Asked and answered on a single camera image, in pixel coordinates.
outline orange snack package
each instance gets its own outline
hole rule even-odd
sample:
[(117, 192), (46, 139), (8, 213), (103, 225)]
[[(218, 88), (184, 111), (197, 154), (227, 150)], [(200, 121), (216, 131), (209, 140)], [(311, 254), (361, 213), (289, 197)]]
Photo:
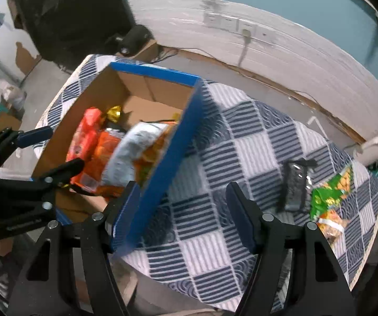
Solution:
[[(79, 123), (72, 142), (70, 143), (69, 151), (66, 155), (67, 162), (75, 158), (81, 158), (87, 163), (91, 159), (97, 146), (103, 123), (104, 117), (101, 110), (97, 108), (89, 108), (85, 111), (84, 117)], [(81, 175), (82, 173), (73, 177), (70, 182), (75, 184), (79, 181)]]
[(85, 164), (79, 181), (75, 183), (76, 185), (96, 195), (104, 197), (120, 196), (123, 192), (122, 187), (101, 186), (100, 182), (105, 166), (124, 135), (124, 132), (115, 129), (106, 129), (101, 132), (94, 154), (91, 160)]

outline checkered tablecloth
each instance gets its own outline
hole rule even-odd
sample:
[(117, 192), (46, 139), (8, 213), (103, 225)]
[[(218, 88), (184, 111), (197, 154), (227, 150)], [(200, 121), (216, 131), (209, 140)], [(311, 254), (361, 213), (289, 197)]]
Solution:
[[(61, 89), (38, 127), (55, 129), (97, 73), (119, 60), (89, 56)], [(208, 80), (204, 80), (203, 89), (202, 125), (139, 247), (124, 260), (173, 290), (234, 311), (255, 257), (243, 247), (228, 211), (224, 198), (227, 184), (237, 181), (262, 211), (276, 214), (282, 163), (315, 159), (314, 186), (351, 163), (351, 194), (337, 210), (349, 224), (333, 250), (352, 288), (378, 228), (378, 179), (331, 141), (241, 90)], [(37, 156), (44, 147), (36, 145)], [(296, 225), (309, 219), (301, 213), (276, 216)], [(283, 300), (284, 286), (276, 295), (274, 308), (280, 308)]]

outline white cylindrical object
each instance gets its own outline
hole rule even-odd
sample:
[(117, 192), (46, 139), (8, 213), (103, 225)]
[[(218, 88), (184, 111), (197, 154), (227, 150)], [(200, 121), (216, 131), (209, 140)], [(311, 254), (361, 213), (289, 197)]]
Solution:
[(353, 151), (353, 157), (364, 166), (378, 160), (378, 136), (366, 141)]

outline electrical outlet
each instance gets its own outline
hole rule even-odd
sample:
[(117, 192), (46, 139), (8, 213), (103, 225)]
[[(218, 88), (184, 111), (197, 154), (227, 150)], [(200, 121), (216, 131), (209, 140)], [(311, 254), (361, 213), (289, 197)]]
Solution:
[(239, 19), (222, 15), (221, 16), (221, 26), (220, 28), (227, 30), (229, 32), (237, 32), (238, 31), (238, 21)]
[(257, 25), (255, 39), (258, 39), (268, 44), (275, 44), (275, 31)]
[(220, 27), (221, 15), (217, 13), (204, 12), (204, 24), (209, 27)]
[(257, 25), (251, 21), (242, 20), (242, 19), (239, 20), (239, 33), (240, 34), (242, 34), (242, 31), (245, 29), (251, 33), (252, 38), (255, 38), (256, 27)]

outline brown stain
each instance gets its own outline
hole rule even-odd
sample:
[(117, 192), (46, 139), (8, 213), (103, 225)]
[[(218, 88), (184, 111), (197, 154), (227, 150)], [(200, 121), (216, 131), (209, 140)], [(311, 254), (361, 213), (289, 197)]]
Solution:
[(15, 63), (24, 75), (28, 75), (40, 60), (40, 55), (34, 58), (21, 42), (16, 42)]

